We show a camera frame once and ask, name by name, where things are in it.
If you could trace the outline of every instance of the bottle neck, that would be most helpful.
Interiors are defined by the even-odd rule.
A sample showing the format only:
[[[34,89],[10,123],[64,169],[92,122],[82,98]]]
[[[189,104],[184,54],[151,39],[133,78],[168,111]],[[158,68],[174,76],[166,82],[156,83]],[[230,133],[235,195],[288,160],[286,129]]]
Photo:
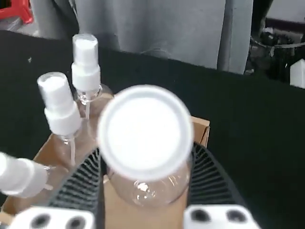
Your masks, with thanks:
[[[80,132],[81,132],[81,127],[76,132],[74,132],[73,134],[70,134],[70,135],[57,135],[57,137],[61,141],[63,141],[65,144],[68,144],[70,141],[72,141],[75,138],[77,138],[78,135],[80,134]]]
[[[92,102],[93,100],[101,96],[101,94],[102,94],[101,85],[99,85],[99,89],[97,90],[86,91],[86,92],[77,90],[77,97],[83,105]]]

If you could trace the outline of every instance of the clear glass bottle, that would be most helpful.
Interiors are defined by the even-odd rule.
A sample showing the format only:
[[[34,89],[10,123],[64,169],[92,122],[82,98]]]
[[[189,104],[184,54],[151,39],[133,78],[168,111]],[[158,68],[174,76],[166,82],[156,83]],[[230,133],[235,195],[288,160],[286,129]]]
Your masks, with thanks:
[[[68,174],[68,170],[61,166],[47,167],[1,152],[0,165],[0,190],[16,197],[13,204],[17,213],[47,201]]]
[[[187,189],[193,124],[171,92],[138,85],[118,93],[99,119],[97,140],[108,178],[126,202],[161,207]]]
[[[113,98],[109,87],[101,84],[98,40],[91,34],[73,36],[72,84],[76,89],[81,117],[89,120],[90,134],[96,138],[98,118]]]
[[[78,106],[63,73],[46,73],[37,80],[45,103],[45,115],[53,138],[54,152],[68,168],[79,164],[96,148],[89,134],[88,120],[80,116]]]

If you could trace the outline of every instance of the screw hole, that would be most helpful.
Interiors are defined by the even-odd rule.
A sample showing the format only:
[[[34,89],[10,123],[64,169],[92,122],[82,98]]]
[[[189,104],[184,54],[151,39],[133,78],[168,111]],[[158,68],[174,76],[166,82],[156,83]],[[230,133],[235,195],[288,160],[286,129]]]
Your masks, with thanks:
[[[85,219],[83,217],[74,217],[67,223],[66,229],[83,229],[85,228]]]
[[[244,213],[237,211],[237,210],[228,211],[227,217],[228,217],[228,220],[231,222],[244,223],[247,221],[247,218],[244,215]]]
[[[47,214],[39,215],[32,220],[31,227],[34,229],[43,228],[48,225],[50,216]]]
[[[211,220],[209,214],[203,210],[193,211],[191,214],[191,218],[192,218],[192,220],[198,221],[198,222],[209,222]]]

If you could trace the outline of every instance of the white object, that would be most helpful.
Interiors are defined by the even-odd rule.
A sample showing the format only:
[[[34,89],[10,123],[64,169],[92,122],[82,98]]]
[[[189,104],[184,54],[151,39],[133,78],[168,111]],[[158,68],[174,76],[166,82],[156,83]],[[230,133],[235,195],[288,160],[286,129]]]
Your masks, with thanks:
[[[8,229],[95,229],[94,215],[88,211],[31,207],[19,213]]]
[[[290,85],[305,88],[305,60],[299,60],[291,65]]]
[[[44,165],[0,152],[0,190],[8,196],[29,198],[39,194],[48,180]]]
[[[73,36],[72,69],[73,86],[82,92],[99,90],[101,69],[98,57],[98,41],[91,34]]]
[[[251,213],[239,205],[190,205],[183,229],[260,229]]]
[[[107,104],[97,135],[110,168],[130,180],[154,181],[174,173],[187,160],[194,133],[190,113],[176,95],[138,85]]]
[[[81,116],[65,74],[46,73],[38,78],[37,84],[46,106],[44,113],[50,130],[61,136],[75,133],[81,126]]]

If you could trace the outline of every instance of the white spray nozzle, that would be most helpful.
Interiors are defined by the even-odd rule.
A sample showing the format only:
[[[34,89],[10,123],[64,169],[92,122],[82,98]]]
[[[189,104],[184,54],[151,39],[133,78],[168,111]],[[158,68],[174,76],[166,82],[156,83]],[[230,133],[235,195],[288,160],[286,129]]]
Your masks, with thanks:
[[[98,41],[91,34],[73,36],[73,59],[79,66],[96,66],[99,64]]]
[[[62,136],[75,133],[81,126],[81,117],[65,74],[46,73],[38,78],[37,84],[46,105],[44,112],[50,130]]]
[[[5,195],[33,197],[44,189],[47,180],[43,165],[0,152],[0,190]]]
[[[98,90],[101,84],[101,69],[98,57],[98,41],[91,34],[73,36],[72,83],[82,92]]]
[[[37,80],[46,109],[64,115],[73,107],[73,97],[63,73],[46,73]]]

